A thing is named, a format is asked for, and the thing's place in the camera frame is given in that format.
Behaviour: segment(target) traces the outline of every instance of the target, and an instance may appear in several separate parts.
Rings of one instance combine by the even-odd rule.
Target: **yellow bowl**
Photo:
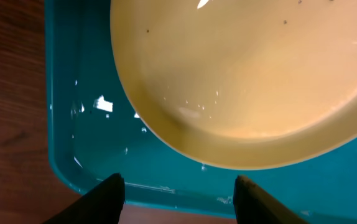
[[[267,169],[357,137],[357,0],[112,1],[119,78],[152,132]]]

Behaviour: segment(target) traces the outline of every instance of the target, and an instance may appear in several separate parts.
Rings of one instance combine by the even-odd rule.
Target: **wood grain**
[[[0,0],[0,223],[40,223],[79,198],[47,160],[44,3]],[[126,206],[121,223],[234,223]]]

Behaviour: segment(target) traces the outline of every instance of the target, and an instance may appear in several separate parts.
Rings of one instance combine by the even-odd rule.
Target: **plastic tray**
[[[206,166],[158,140],[119,82],[109,4],[45,1],[49,160],[62,182],[85,194],[120,172],[127,203],[234,218],[234,180],[245,174],[311,222],[357,223],[357,139],[300,164],[259,171]],[[101,96],[112,112],[95,107]]]

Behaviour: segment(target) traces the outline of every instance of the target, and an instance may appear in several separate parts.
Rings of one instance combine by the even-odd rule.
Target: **wooden table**
[[[0,223],[40,223],[80,196],[47,160],[43,1],[0,0]],[[126,206],[121,223],[235,223]]]

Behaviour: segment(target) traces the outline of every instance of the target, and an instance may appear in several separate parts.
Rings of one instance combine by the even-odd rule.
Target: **black object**
[[[238,176],[234,188],[238,224],[307,223],[245,176]]]
[[[124,180],[113,174],[44,224],[115,224],[124,203]]]
[[[113,174],[45,224],[117,224],[124,203],[124,180]],[[306,223],[257,184],[238,176],[234,187],[238,224]]]

